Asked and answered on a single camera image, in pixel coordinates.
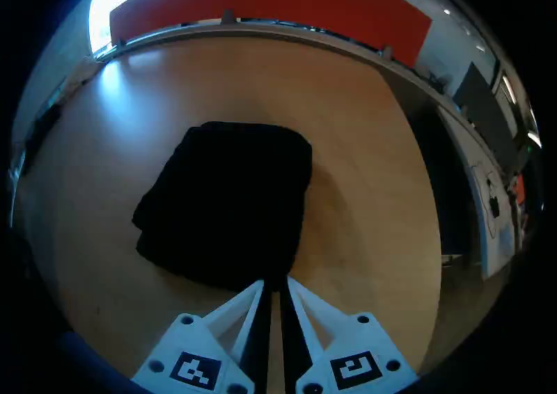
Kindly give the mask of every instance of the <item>ceiling light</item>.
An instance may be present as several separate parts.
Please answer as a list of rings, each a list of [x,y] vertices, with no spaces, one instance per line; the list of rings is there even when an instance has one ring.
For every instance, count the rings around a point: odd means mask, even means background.
[[[532,120],[534,120],[535,129],[536,129],[536,130],[539,130],[539,129],[538,129],[538,122],[535,120],[535,117],[534,117],[534,110],[532,110],[532,107],[530,107],[530,114],[532,115]]]
[[[532,141],[535,142],[535,144],[538,145],[540,149],[542,148],[542,142],[540,141],[540,138],[537,136],[536,133],[528,132],[528,137],[532,139]]]
[[[510,86],[510,82],[505,75],[503,75],[503,82],[505,82],[505,85],[507,86],[507,89],[509,90],[510,99],[512,100],[512,103],[516,104],[517,99],[515,97],[515,92],[512,90],[512,87]]]

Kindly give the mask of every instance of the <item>wooden table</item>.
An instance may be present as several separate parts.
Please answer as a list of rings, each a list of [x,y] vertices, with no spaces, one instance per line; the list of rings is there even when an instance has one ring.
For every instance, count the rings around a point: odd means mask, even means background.
[[[137,203],[187,128],[207,120],[274,123],[312,143],[292,275],[346,313],[372,312],[418,370],[437,313],[441,249],[416,140],[372,67],[279,40],[143,49],[110,62],[68,102],[20,181],[17,211],[74,329],[131,377],[178,313],[204,315],[233,296],[135,251]],[[279,317],[276,309],[275,392],[283,390]]]

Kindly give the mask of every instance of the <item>folded black towel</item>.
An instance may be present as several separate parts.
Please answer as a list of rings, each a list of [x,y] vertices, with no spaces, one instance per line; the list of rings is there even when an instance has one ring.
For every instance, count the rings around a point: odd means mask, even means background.
[[[284,127],[192,127],[136,208],[137,251],[209,285],[280,283],[299,243],[311,154]]]

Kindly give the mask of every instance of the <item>white wall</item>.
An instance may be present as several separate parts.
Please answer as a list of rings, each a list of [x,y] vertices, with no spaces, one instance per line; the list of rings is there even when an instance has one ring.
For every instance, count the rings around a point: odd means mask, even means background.
[[[417,64],[425,66],[436,77],[449,76],[447,93],[454,95],[471,62],[489,83],[494,76],[496,58],[473,27],[458,15],[447,0],[405,0],[427,15],[432,24],[418,56]],[[480,45],[485,52],[476,48]]]
[[[91,55],[89,8],[81,0],[70,12],[42,51],[27,79],[13,123],[12,143],[25,139],[42,104],[80,60]]]

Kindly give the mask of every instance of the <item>red wall panel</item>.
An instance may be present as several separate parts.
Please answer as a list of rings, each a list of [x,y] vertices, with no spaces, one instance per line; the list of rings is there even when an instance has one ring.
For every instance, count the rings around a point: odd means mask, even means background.
[[[413,66],[431,20],[404,0],[128,0],[110,14],[112,43],[183,22],[236,17],[280,19],[316,26],[376,49],[393,48]]]

